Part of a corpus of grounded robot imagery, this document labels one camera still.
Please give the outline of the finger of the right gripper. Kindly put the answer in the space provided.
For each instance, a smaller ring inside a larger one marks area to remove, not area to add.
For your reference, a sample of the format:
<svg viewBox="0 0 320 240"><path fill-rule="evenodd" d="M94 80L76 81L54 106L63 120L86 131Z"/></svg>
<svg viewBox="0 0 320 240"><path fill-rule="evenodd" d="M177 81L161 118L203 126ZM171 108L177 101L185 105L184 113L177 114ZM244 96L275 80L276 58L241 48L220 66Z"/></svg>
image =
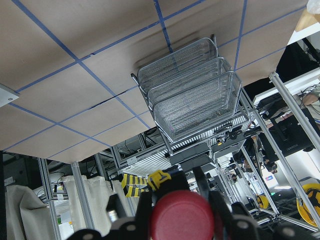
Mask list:
<svg viewBox="0 0 320 240"><path fill-rule="evenodd" d="M115 193L109 197L106 212L110 220L118 220L125 217L125 209L118 194Z"/></svg>
<svg viewBox="0 0 320 240"><path fill-rule="evenodd" d="M196 166L192 168L192 171L193 171L200 195L204 197L206 200L208 200L210 188L202 168L200 166Z"/></svg>

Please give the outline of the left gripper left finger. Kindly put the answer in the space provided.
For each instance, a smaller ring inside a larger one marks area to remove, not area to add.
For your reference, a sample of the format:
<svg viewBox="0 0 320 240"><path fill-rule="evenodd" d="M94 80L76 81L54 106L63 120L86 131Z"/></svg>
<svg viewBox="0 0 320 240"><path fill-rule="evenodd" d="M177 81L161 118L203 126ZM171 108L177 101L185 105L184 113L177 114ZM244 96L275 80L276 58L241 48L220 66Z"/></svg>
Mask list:
<svg viewBox="0 0 320 240"><path fill-rule="evenodd" d="M109 238L111 240L148 240L150 239L150 216L152 213L152 194L143 192L138 201L135 216L110 220Z"/></svg>

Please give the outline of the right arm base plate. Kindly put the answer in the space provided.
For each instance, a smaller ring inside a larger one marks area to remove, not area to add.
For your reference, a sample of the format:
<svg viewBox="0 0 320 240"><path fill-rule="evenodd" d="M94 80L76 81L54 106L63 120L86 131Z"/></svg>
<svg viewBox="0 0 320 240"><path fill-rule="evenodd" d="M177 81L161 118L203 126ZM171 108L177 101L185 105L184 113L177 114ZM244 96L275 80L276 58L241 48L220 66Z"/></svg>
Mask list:
<svg viewBox="0 0 320 240"><path fill-rule="evenodd" d="M19 98L19 94L11 88L0 84L0 107L3 107Z"/></svg>

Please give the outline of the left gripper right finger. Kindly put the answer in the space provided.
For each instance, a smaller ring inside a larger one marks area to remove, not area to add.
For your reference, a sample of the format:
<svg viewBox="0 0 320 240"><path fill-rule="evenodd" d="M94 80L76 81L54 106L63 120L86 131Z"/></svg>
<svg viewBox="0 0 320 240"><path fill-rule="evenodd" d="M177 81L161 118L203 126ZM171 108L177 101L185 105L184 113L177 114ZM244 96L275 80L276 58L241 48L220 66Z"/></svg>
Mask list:
<svg viewBox="0 0 320 240"><path fill-rule="evenodd" d="M228 207L222 194L210 191L208 194L213 218L215 240L259 240L259 226L240 202Z"/></svg>

